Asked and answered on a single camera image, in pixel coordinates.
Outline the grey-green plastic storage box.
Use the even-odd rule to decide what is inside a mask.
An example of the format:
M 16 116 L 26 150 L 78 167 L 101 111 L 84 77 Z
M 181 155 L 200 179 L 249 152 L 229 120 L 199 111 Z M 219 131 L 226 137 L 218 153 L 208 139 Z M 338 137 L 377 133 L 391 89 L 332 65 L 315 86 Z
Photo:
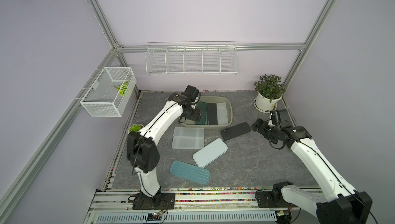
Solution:
M 203 106 L 207 104 L 214 104 L 217 111 L 217 124 L 212 124 L 208 122 L 208 116 L 213 118 L 213 115 L 209 115 L 209 111 Z M 223 129 L 232 123 L 232 106 L 230 100 L 226 97 L 217 96 L 202 96 L 198 102 L 198 108 L 200 109 L 202 115 L 200 121 L 185 120 L 182 122 L 182 126 L 190 128 L 205 128 L 205 129 Z

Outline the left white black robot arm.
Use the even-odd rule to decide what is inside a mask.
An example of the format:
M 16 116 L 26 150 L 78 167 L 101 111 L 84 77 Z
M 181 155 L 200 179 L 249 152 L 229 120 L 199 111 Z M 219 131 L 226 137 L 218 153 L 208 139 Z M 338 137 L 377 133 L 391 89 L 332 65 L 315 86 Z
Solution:
M 156 173 L 160 160 L 157 145 L 174 121 L 183 118 L 200 120 L 200 111 L 196 107 L 200 97 L 198 90 L 172 93 L 164 107 L 146 126 L 128 134 L 127 159 L 139 177 L 141 194 L 151 200 L 159 198 L 161 192 Z

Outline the black pencil case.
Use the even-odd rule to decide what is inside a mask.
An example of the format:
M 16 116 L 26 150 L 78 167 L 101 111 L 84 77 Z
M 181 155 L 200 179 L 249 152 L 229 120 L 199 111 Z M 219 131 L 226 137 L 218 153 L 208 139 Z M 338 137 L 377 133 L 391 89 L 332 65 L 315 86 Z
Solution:
M 224 141 L 239 137 L 241 135 L 247 134 L 251 131 L 251 126 L 247 122 L 242 122 L 240 124 L 227 127 L 220 132 Z
M 207 125 L 218 125 L 218 113 L 217 104 L 208 103 L 207 104 Z

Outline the teal ribbed pencil case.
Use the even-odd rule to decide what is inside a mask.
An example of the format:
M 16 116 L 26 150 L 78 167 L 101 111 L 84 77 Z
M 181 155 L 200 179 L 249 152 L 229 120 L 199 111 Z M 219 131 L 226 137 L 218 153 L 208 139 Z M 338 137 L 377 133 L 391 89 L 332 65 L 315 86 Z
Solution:
M 206 185 L 210 180 L 210 171 L 195 165 L 174 161 L 170 168 L 170 173 L 174 176 Z

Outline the dark green pencil case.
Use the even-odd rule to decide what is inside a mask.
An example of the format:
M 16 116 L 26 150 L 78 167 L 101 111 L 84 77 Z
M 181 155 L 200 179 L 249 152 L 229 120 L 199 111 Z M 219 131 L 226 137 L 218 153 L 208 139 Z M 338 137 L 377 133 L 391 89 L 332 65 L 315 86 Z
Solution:
M 197 108 L 200 110 L 200 120 L 195 122 L 195 125 L 206 125 L 207 121 L 207 104 L 205 102 L 198 102 Z

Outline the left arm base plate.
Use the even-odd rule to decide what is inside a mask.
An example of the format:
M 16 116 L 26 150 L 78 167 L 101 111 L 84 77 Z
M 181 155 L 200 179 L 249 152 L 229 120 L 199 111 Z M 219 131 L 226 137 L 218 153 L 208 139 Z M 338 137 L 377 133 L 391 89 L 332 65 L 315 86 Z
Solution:
M 174 193 L 158 193 L 154 197 L 143 194 L 135 195 L 133 210 L 173 210 L 175 205 Z

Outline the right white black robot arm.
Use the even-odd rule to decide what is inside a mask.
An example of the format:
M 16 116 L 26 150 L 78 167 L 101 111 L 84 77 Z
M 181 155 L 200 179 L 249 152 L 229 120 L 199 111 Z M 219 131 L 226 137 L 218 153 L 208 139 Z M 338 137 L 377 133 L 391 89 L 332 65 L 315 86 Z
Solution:
M 365 224 L 371 216 L 372 199 L 359 192 L 326 159 L 310 133 L 302 126 L 283 126 L 257 119 L 252 130 L 269 142 L 281 141 L 303 162 L 324 194 L 320 198 L 289 181 L 273 185 L 275 202 L 283 199 L 318 219 L 321 224 Z

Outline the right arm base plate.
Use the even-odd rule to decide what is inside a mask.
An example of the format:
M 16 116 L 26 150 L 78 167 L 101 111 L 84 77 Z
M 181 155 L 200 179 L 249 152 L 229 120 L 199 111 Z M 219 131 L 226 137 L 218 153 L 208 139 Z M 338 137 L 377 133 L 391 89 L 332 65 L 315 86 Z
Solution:
M 298 206 L 284 201 L 282 197 L 278 199 L 273 196 L 272 192 L 257 190 L 255 192 L 255 199 L 257 201 L 258 208 L 298 208 Z

